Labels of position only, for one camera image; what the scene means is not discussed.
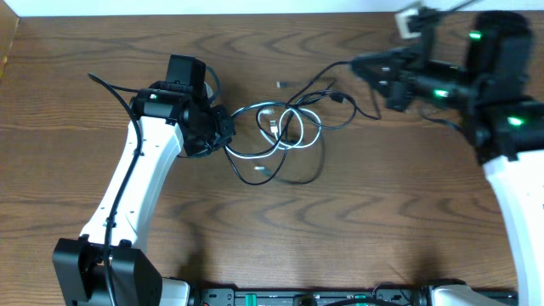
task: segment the green connector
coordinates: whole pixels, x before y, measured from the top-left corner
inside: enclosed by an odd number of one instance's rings
[[[257,306],[257,295],[253,293],[246,294],[246,306]]]
[[[355,298],[366,298],[365,294],[357,294],[355,295]],[[367,303],[357,303],[355,306],[367,306]]]

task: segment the wood grain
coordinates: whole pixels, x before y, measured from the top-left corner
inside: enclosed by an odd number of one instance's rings
[[[537,38],[528,92],[542,99],[544,21],[527,16]],[[445,21],[437,58],[462,62],[472,18]],[[193,54],[216,70],[219,101],[234,110],[298,90],[277,81],[306,82],[332,61],[401,43],[391,14],[23,19],[0,87],[0,304],[61,303],[54,245],[77,237],[122,152],[126,114],[87,72],[142,88],[163,79],[170,54]],[[364,83],[340,68],[330,75],[371,111]],[[349,113],[343,107],[318,110],[334,124]],[[264,147],[252,116],[237,129],[234,147]],[[311,175],[319,155],[317,146],[293,152],[281,177]],[[236,162],[261,179],[253,163]],[[153,264],[190,281],[344,288],[456,277],[516,286],[502,216],[471,148],[413,114],[384,110],[380,122],[357,116],[326,133],[325,169],[304,186],[244,185],[221,152],[178,160],[152,226]]]

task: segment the green led light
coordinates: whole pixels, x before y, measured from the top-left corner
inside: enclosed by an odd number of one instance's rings
[[[520,125],[524,124],[524,121],[522,119],[517,118],[517,117],[509,117],[508,118],[508,123],[510,123],[511,125],[513,125],[515,127],[519,127]]]
[[[437,97],[437,98],[448,98],[449,94],[450,93],[448,93],[447,91],[442,90],[442,89],[434,90],[434,96]]]
[[[470,39],[472,40],[480,40],[482,39],[482,33],[480,31],[470,31],[470,33],[468,33],[468,36],[470,37]]]

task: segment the black cable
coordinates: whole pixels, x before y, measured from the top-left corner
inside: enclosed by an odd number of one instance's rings
[[[213,93],[213,96],[208,98],[208,100],[207,100],[208,104],[212,104],[213,102],[215,102],[215,100],[221,94],[221,82],[219,81],[218,75],[215,74],[215,71],[212,69],[212,67],[206,66],[206,70],[208,70],[208,72],[210,72],[210,74],[213,77],[213,80],[215,81],[215,86],[218,87],[218,89],[215,91],[215,93]]]
[[[112,84],[108,84],[108,85],[110,85],[113,89],[116,89],[116,90],[121,90],[121,91],[128,92],[128,93],[139,93],[138,89],[124,88],[124,87],[117,86],[117,85],[112,85]]]
[[[306,89],[310,88],[310,86],[314,85],[314,83],[320,79],[320,77],[325,73],[327,72],[328,70],[330,70],[332,67],[334,66],[337,66],[337,65],[349,65],[351,64],[350,61],[347,61],[347,60],[341,60],[341,61],[338,61],[338,62],[335,62],[335,63],[332,63],[330,65],[328,65],[327,67],[325,67],[325,69],[323,69],[320,73],[318,73],[316,76],[314,76],[314,78],[308,83],[308,85],[306,85],[304,88],[302,88],[297,94],[295,94],[294,96],[292,96],[289,101],[287,101],[287,104],[289,105],[294,99],[296,99],[301,93],[305,92]]]
[[[348,306],[348,305],[354,305],[357,303],[370,303],[377,306],[399,306],[397,303],[387,302],[387,301],[376,299],[376,298],[350,298],[350,299],[345,299],[345,300],[334,302],[334,303],[325,304],[323,306]]]
[[[287,122],[286,127],[285,127],[285,130],[287,130],[287,129],[289,128],[288,126],[289,126],[289,122]],[[241,176],[240,172],[239,172],[238,169],[236,168],[236,165],[232,162],[232,159],[230,158],[230,155],[229,155],[229,152],[227,151],[227,149],[226,149],[226,148],[223,148],[223,150],[224,150],[224,154],[227,156],[227,159],[228,159],[229,162],[230,162],[230,165],[232,166],[232,169],[235,171],[236,176],[238,176],[238,179],[240,179],[242,182],[244,182],[244,183],[246,183],[246,184],[249,184],[249,185],[251,185],[251,186],[259,186],[259,185],[266,184],[266,183],[268,183],[269,181],[271,181],[271,180],[275,177],[275,175],[278,174],[278,172],[279,172],[280,169],[281,169],[281,166],[283,166],[283,163],[285,162],[286,157],[287,157],[287,148],[286,148],[286,149],[284,150],[284,152],[283,152],[283,157],[281,158],[280,164],[279,164],[278,167],[275,169],[274,173],[272,173],[272,175],[270,175],[269,178],[265,179],[265,180],[262,181],[262,182],[253,183],[253,182],[249,182],[249,181],[245,180],[245,179]]]
[[[325,143],[325,136],[323,134],[321,134],[320,136],[320,143],[321,143],[321,156],[320,156],[319,166],[317,167],[317,170],[315,170],[315,173],[311,178],[305,179],[302,181],[296,181],[296,180],[276,177],[275,180],[284,184],[294,184],[294,185],[310,184],[314,182],[321,175],[321,173],[323,172],[323,168],[325,167],[326,143]],[[271,171],[268,168],[264,166],[260,166],[259,164],[257,165],[258,167],[263,167],[263,170],[259,170],[259,172],[261,172],[265,176],[272,175]]]
[[[111,305],[117,306],[116,292],[115,292],[115,288],[113,287],[113,278],[111,276],[111,265],[110,265],[111,229],[113,228],[113,224],[115,223],[114,220],[117,213],[117,207],[119,206],[119,201],[121,200],[122,194],[125,188],[127,187],[128,180],[130,179],[130,175],[132,174],[134,167],[136,166],[136,162],[138,161],[138,157],[142,150],[142,133],[139,129],[139,124],[136,121],[136,117],[134,116],[130,108],[128,107],[127,102],[125,102],[125,100],[119,95],[119,93],[117,93],[110,84],[100,79],[99,77],[95,76],[93,73],[89,73],[88,77],[94,82],[104,86],[104,88],[106,88],[111,94],[113,94],[113,96],[116,97],[119,103],[121,103],[122,107],[128,113],[128,116],[130,117],[130,121],[134,125],[134,131],[136,133],[136,139],[137,139],[136,150],[134,150],[133,159],[130,162],[130,165],[128,166],[127,173],[125,174],[125,177],[123,178],[121,182],[121,186],[119,186],[119,190],[117,191],[116,198],[113,201],[113,204],[111,205],[110,215],[108,216],[106,220],[106,227],[105,227],[104,250],[102,255],[104,258],[104,266],[105,266],[105,284],[106,284],[106,289],[108,290],[108,293],[110,294]]]
[[[265,108],[267,107],[274,107],[274,106],[284,106],[285,108],[289,108],[289,109],[292,109],[293,112],[296,111],[299,115],[302,115],[304,118],[306,118],[307,120],[309,120],[312,124],[314,124],[316,127],[318,128],[324,128],[324,129],[339,129],[339,128],[344,128],[346,127],[348,124],[350,124],[353,119],[355,118],[355,115],[357,114],[357,112],[359,112],[360,114],[362,114],[363,116],[366,116],[370,119],[373,119],[373,120],[379,120],[382,118],[382,115],[380,113],[380,110],[379,110],[379,106],[376,102],[376,97],[374,96],[374,93],[371,92],[371,96],[372,96],[372,101],[373,101],[373,104],[374,104],[374,107],[376,109],[376,112],[377,112],[377,115],[376,116],[371,116],[371,115],[368,115],[366,114],[358,105],[357,103],[355,102],[355,99],[353,97],[351,97],[350,95],[348,94],[345,94],[345,93],[342,93],[342,92],[339,92],[337,90],[332,90],[330,89],[331,86],[336,82],[336,79],[334,79],[334,81],[324,90],[319,90],[319,91],[316,91],[316,92],[313,92],[313,93],[307,93],[305,94],[303,97],[299,98],[297,100],[296,103],[294,104],[291,104],[291,102],[296,99],[299,95],[301,95],[302,93],[304,93],[304,91],[306,91],[310,86],[312,86],[317,80],[319,80],[319,78],[325,73],[327,72],[328,70],[330,70],[332,67],[334,66],[337,66],[337,65],[348,65],[350,64],[351,62],[349,61],[338,61],[338,62],[335,62],[335,63],[332,63],[330,65],[328,65],[325,69],[323,69],[322,71],[320,71],[302,90],[300,90],[298,93],[296,93],[295,95],[293,95],[288,101],[287,103],[283,103],[283,102],[280,102],[280,101],[270,101],[270,104],[266,104],[266,105],[263,105],[263,103],[265,102],[258,102],[258,103],[255,103],[255,104],[252,104],[252,105],[249,105],[247,107],[244,107],[240,110],[238,110],[237,112],[235,112],[232,116],[233,119],[235,119],[236,117],[238,117],[239,115],[241,115],[242,113],[246,112],[246,111],[249,111],[251,109],[254,109],[254,108],[258,108],[258,112],[257,114],[255,115],[255,118],[256,118],[256,122],[257,122],[257,125],[258,125],[258,128],[261,130],[261,131],[264,131],[266,134],[268,134],[270,137],[273,137],[270,133],[268,133],[264,128],[263,126],[260,124],[260,122],[258,121],[258,117],[259,117],[259,114],[262,110],[264,110]],[[318,122],[315,122],[313,118],[311,118],[310,116],[308,116],[307,114],[305,114],[303,111],[300,111],[298,109],[299,106],[302,106],[302,105],[312,105],[314,103],[317,103],[318,101],[320,101],[321,99],[324,99],[325,97],[335,97],[335,98],[342,98],[343,100],[346,99],[353,107],[354,107],[354,112],[352,113],[352,115],[349,117],[349,119],[343,123],[343,124],[340,124],[338,126],[327,126],[327,125],[324,125],[324,124],[321,124],[321,123],[318,123]],[[291,113],[289,115],[289,117],[287,118],[287,121],[286,121],[286,125],[283,129],[283,131],[281,132],[280,136],[278,137],[277,141],[272,145],[270,146],[267,150],[263,150],[261,152],[258,152],[258,153],[240,153],[238,151],[235,151],[233,150],[229,145],[226,145],[225,148],[224,148],[224,152],[225,152],[225,155],[227,156],[227,159],[229,160],[229,163],[230,165],[232,166],[233,170],[235,171],[235,174],[236,176],[238,176],[238,178],[243,182],[243,183],[246,183],[246,184],[249,184],[249,185],[261,185],[261,184],[266,184],[268,183],[270,180],[272,180],[275,175],[280,171],[281,169],[281,166],[283,166],[283,163],[286,159],[286,155],[287,155],[287,150],[285,150],[284,152],[284,155],[281,159],[281,162],[280,164],[278,165],[278,167],[275,169],[275,171],[267,178],[265,179],[264,181],[262,182],[259,182],[259,183],[252,183],[252,182],[248,182],[247,180],[245,180],[240,172],[238,171],[238,169],[236,168],[236,165],[232,162],[232,159],[230,158],[230,154],[229,154],[229,150],[237,155],[240,155],[240,156],[244,156],[244,157],[256,157],[256,156],[261,156],[263,154],[267,154],[269,152],[271,152],[272,150],[275,149],[276,146],[280,145],[280,142],[281,142],[281,139],[284,138],[284,135],[285,135],[285,143],[289,143],[289,139],[288,139],[288,133],[287,133],[287,129],[288,129],[288,126],[289,126],[289,123],[291,122],[292,118],[294,116],[294,113]],[[311,180],[309,180],[308,182],[302,182],[303,184],[307,184],[307,183],[310,183],[312,181],[315,180],[315,177],[313,177]]]

